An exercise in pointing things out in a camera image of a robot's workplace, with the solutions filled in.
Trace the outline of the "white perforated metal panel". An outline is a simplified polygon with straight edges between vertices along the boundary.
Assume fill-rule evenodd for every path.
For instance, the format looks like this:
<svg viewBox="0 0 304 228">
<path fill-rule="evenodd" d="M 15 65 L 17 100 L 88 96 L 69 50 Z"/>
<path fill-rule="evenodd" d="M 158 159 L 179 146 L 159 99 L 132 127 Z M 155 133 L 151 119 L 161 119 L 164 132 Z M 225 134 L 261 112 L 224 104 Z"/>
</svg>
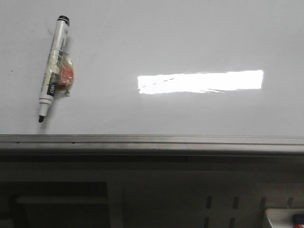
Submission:
<svg viewBox="0 0 304 228">
<path fill-rule="evenodd" d="M 7 162 L 3 228 L 262 228 L 266 209 L 304 209 L 304 165 Z"/>
</svg>

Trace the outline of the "white whiteboard with aluminium frame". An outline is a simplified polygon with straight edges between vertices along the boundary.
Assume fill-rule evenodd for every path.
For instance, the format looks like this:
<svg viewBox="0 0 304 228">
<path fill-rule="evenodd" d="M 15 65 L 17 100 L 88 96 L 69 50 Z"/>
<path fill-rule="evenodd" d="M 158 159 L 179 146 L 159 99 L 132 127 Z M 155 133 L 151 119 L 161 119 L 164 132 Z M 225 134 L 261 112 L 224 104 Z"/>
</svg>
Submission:
<svg viewBox="0 0 304 228">
<path fill-rule="evenodd" d="M 43 122 L 57 18 L 74 81 Z M 304 153 L 301 0 L 3 0 L 0 151 Z"/>
</svg>

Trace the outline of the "white whiteboard marker with tape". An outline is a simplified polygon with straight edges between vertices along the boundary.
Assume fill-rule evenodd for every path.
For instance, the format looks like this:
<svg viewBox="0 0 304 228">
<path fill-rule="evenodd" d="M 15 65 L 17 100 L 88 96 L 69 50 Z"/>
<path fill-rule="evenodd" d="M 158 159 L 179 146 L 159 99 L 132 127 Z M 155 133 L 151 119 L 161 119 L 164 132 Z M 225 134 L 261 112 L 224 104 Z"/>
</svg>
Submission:
<svg viewBox="0 0 304 228">
<path fill-rule="evenodd" d="M 56 93 L 70 95 L 70 88 L 74 81 L 74 69 L 69 54 L 65 52 L 69 25 L 70 20 L 67 16 L 61 15 L 57 18 L 39 95 L 38 121 L 40 123 L 47 116 Z"/>
</svg>

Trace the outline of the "white box with blue item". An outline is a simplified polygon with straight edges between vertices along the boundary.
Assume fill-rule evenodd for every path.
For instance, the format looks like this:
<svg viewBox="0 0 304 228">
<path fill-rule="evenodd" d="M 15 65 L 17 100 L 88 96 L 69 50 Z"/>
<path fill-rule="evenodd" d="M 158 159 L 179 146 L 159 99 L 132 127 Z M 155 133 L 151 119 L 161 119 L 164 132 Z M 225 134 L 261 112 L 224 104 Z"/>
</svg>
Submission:
<svg viewBox="0 0 304 228">
<path fill-rule="evenodd" d="M 304 209 L 266 209 L 264 212 L 263 228 L 292 228 L 293 215 L 303 214 Z"/>
</svg>

